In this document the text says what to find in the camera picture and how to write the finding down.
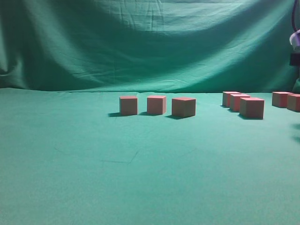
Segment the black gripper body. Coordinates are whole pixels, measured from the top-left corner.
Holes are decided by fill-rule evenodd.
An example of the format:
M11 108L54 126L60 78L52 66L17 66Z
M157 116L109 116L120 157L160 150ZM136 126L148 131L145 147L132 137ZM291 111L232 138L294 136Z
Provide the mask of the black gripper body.
M300 66L300 53L290 54L290 66Z

